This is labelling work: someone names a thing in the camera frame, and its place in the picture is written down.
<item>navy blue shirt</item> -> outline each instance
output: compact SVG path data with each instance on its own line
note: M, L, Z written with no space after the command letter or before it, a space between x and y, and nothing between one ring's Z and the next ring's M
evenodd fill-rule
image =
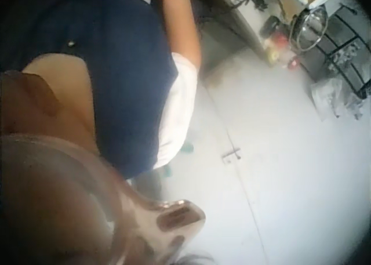
M126 178L151 170L177 77L152 7L142 0L17 0L0 27L1 71L21 71L45 53L86 62L101 155Z

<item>plastic bag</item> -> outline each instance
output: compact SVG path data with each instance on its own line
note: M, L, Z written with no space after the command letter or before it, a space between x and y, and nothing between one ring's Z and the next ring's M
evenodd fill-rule
M352 115L357 120L362 117L364 101L342 79L323 79L313 84L311 90L321 120L334 115Z

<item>red object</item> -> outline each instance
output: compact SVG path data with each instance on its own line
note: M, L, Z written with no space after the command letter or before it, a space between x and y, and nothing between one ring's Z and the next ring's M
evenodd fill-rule
M289 40L281 32L274 32L271 40L278 49L283 49L289 45Z
M289 64L288 64L288 69L289 70L294 70L297 66L299 66L300 64L300 61L299 61L299 58L297 56L293 57Z

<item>stainless steel pot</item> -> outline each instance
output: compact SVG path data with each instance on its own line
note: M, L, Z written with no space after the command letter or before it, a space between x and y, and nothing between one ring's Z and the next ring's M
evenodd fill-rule
M324 6L306 9L294 20L290 44L299 52L306 52L320 42L327 30L329 17Z

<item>white sleeve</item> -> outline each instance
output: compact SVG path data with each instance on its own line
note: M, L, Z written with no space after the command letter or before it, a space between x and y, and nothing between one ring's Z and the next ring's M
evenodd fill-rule
M168 164L179 152L190 125L197 88L197 69L184 56L172 53L178 77L169 92L159 129L159 149L154 168Z

